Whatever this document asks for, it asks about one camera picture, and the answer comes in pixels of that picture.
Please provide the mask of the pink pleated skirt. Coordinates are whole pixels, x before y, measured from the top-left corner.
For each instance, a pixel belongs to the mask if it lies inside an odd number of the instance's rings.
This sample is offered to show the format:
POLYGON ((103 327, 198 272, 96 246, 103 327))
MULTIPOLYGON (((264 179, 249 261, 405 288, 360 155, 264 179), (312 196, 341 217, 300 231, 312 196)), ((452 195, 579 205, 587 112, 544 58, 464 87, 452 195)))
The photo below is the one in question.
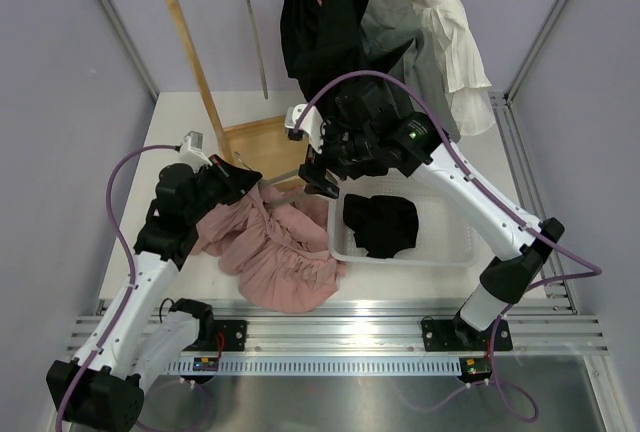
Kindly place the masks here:
POLYGON ((240 201, 216 206, 197 224, 191 254, 217 258, 253 305, 289 314, 321 306, 346 265, 329 252, 328 202, 300 191, 261 181, 240 201))

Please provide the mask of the small black skirt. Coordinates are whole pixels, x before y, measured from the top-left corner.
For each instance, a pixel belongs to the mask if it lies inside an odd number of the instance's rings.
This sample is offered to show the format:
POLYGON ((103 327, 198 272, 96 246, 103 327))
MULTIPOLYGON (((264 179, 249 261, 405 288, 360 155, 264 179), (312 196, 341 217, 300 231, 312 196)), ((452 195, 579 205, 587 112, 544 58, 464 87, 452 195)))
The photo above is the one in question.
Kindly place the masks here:
POLYGON ((354 233, 358 248, 376 259, 391 259, 416 247, 419 217, 413 202, 403 197, 374 195, 344 197, 342 218, 354 233))

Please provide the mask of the grey metal hanger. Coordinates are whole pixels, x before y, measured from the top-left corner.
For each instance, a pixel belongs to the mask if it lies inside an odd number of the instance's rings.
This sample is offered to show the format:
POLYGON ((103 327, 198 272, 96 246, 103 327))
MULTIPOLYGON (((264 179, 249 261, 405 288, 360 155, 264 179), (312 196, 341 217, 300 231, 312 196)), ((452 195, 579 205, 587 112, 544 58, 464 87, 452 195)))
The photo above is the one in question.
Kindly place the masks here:
POLYGON ((268 100, 269 91, 268 91, 268 85, 267 85, 267 78, 266 78, 266 72, 265 72, 265 67, 264 67, 264 60, 263 60, 263 56, 262 56, 259 31, 258 31, 258 27, 257 27, 257 22, 256 22, 255 14, 254 14, 254 8, 253 8, 252 1, 251 0, 245 0, 245 5, 246 5, 246 8, 247 8, 247 13, 248 13, 248 16, 249 16, 249 23, 250 23, 250 26, 251 26, 251 33, 252 33, 252 38, 253 38, 253 42, 254 42, 254 50, 255 50, 255 54, 256 54, 256 60, 257 60, 257 66, 258 66, 261 90, 262 90, 262 94, 263 94, 264 99, 268 100))
POLYGON ((277 199, 265 201, 265 205, 279 207, 308 197, 307 192, 304 190, 303 182, 299 177, 296 177, 294 175, 294 171, 286 172, 284 174, 276 176, 273 179, 263 179, 262 182, 264 184, 272 185, 281 194, 281 196, 277 199))

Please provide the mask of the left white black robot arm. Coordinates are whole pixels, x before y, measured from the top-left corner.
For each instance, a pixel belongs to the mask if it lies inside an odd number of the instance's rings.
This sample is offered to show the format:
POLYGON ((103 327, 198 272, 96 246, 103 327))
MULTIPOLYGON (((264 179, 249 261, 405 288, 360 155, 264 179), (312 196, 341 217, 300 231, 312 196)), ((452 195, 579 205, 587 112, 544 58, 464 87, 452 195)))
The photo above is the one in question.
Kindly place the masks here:
POLYGON ((55 361, 46 383, 64 423, 100 431, 129 431, 156 379, 179 354, 208 348, 216 326, 209 305, 180 299, 149 337, 154 306, 181 272, 198 239, 197 224, 219 205, 234 205, 262 175, 213 155, 164 167, 133 246, 129 272, 99 325, 69 361, 55 361))

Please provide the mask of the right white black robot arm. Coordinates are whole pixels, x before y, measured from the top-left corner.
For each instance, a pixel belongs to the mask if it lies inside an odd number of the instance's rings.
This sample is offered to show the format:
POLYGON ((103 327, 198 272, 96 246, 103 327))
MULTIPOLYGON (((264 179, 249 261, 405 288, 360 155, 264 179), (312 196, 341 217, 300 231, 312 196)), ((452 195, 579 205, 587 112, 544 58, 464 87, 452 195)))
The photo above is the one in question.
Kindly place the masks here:
POLYGON ((396 170, 439 192, 457 206, 489 244, 495 257, 452 320, 456 341, 466 348, 484 342, 499 315, 517 304, 564 233, 556 219, 546 221, 518 208, 471 167, 436 117, 405 84, 405 99, 382 92, 382 75, 357 86, 336 117, 313 104, 288 109, 284 127, 290 139, 309 139, 299 175, 309 194, 331 200, 347 178, 384 176, 396 170))

